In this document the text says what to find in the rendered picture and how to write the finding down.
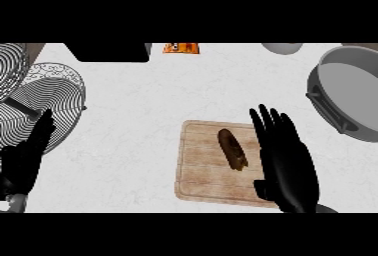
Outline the orange box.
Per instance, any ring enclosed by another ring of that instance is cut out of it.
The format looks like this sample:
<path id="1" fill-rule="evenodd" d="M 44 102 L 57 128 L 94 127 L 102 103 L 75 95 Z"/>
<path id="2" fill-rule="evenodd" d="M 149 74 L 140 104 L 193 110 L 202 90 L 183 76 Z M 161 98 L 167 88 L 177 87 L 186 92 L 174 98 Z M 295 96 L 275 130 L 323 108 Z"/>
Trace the orange box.
<path id="1" fill-rule="evenodd" d="M 184 53 L 198 54 L 199 46 L 196 43 L 167 43 L 164 46 L 164 53 Z"/>

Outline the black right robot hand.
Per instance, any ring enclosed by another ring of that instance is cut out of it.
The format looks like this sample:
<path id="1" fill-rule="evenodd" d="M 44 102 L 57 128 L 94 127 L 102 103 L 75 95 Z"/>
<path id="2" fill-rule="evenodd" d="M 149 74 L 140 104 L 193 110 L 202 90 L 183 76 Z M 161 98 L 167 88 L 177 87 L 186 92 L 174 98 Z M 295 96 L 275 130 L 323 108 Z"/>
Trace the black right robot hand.
<path id="1" fill-rule="evenodd" d="M 313 160 L 295 125 L 285 113 L 263 104 L 249 109 L 260 143 L 264 179 L 254 181 L 257 196 L 283 213 L 314 213 L 319 182 Z"/>

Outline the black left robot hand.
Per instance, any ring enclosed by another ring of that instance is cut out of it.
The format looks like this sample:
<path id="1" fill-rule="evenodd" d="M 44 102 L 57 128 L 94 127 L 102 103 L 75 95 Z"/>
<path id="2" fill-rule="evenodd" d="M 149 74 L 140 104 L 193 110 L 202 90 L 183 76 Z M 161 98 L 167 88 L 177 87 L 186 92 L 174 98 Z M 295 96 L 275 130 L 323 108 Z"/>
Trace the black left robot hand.
<path id="1" fill-rule="evenodd" d="M 52 110 L 47 109 L 34 125 L 28 139 L 16 146 L 4 146 L 0 150 L 1 201 L 6 201 L 16 194 L 29 194 L 38 175 L 41 157 L 55 129 Z"/>

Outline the grey bowl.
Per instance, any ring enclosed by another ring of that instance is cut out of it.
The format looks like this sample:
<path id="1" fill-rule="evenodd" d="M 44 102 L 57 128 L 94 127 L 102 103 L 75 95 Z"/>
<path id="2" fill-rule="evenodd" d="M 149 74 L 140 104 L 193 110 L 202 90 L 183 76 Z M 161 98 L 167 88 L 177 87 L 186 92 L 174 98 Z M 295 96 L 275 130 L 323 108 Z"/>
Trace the grey bowl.
<path id="1" fill-rule="evenodd" d="M 263 47 L 279 55 L 291 55 L 298 52 L 303 47 L 301 43 L 263 43 Z"/>

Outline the wooden cutting board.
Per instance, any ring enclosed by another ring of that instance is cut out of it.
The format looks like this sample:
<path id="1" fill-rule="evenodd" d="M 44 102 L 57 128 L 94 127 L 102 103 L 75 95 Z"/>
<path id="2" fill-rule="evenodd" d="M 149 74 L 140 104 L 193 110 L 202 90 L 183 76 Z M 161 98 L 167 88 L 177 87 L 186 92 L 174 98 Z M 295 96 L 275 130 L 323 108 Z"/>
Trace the wooden cutting board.
<path id="1" fill-rule="evenodd" d="M 233 170 L 217 134 L 227 129 L 245 153 L 248 166 Z M 251 124 L 186 120 L 180 132 L 174 193 L 179 199 L 276 208 L 258 198 L 252 182 L 264 178 L 260 145 Z"/>

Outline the grey metal pot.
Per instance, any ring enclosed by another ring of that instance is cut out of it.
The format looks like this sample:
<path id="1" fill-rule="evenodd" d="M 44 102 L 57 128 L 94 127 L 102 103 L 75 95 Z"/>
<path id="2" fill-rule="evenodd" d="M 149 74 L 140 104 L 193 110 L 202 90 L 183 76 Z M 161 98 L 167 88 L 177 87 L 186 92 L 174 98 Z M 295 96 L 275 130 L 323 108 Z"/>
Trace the grey metal pot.
<path id="1" fill-rule="evenodd" d="M 376 50 L 331 49 L 310 72 L 306 97 L 340 134 L 378 143 Z"/>

